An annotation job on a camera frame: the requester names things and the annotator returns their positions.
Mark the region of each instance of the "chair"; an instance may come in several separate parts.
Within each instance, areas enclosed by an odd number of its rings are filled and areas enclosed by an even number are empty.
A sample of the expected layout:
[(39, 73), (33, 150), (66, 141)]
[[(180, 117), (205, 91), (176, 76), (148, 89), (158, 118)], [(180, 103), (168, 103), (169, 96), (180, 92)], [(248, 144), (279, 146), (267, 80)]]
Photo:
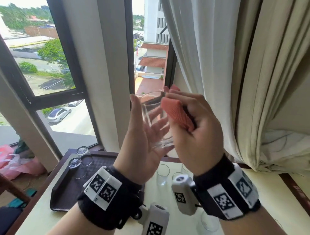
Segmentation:
[[(13, 194), (15, 197), (29, 203), (31, 198), (24, 194), (20, 189), (18, 189), (13, 182), (8, 180), (0, 173), (0, 195), (4, 191), (8, 191)], [(5, 235), (18, 216), (22, 213), (22, 210), (19, 208), (13, 207), (0, 207), (0, 235)]]

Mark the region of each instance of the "window glass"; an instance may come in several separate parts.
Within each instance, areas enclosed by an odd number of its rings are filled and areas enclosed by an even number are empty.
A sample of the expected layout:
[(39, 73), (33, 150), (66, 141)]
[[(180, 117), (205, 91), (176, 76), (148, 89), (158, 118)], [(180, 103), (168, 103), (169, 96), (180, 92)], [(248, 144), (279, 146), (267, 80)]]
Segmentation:
[(169, 49), (168, 29), (159, 0), (132, 0), (133, 20), (141, 19), (141, 47), (134, 51), (135, 92), (137, 96), (163, 89)]
[(0, 113), (0, 146), (4, 144), (14, 144), (19, 141), (19, 135), (16, 134), (14, 128)]
[(37, 113), (62, 154), (69, 148), (97, 143), (85, 100), (42, 109)]
[(0, 1), (0, 34), (35, 96), (75, 88), (46, 0)]

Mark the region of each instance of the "right hand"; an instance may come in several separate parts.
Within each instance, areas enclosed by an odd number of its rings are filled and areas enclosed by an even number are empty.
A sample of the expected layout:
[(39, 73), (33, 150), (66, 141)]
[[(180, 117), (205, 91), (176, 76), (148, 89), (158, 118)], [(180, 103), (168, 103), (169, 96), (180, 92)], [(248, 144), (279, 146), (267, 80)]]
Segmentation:
[(173, 143), (180, 161), (194, 174), (201, 175), (214, 167), (222, 158), (222, 127), (203, 95), (170, 90), (170, 99), (180, 100), (195, 118), (197, 128), (189, 133), (169, 119)]

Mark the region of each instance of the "sky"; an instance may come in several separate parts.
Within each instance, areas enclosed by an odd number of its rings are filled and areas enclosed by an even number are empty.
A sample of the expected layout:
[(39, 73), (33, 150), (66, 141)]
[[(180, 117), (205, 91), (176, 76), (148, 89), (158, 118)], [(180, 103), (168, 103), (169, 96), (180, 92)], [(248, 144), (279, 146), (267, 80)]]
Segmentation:
[[(46, 0), (0, 0), (0, 5), (2, 6), (7, 6), (10, 3), (21, 8), (40, 7), (42, 5), (47, 6)], [(144, 15), (144, 0), (132, 0), (132, 14)]]

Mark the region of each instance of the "brown tray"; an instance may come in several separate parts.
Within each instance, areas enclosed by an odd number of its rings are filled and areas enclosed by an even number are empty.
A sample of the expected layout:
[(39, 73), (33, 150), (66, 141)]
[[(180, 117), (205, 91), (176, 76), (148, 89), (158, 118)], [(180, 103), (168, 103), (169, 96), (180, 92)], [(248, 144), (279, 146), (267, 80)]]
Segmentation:
[(96, 152), (92, 154), (93, 163), (86, 166), (87, 175), (81, 179), (74, 178), (74, 172), (67, 168), (60, 176), (57, 183), (54, 185), (51, 193), (50, 209), (53, 211), (69, 211), (73, 205), (77, 202), (77, 198), (83, 190), (83, 185), (92, 177), (100, 167), (110, 166), (114, 163), (118, 153), (110, 152)]

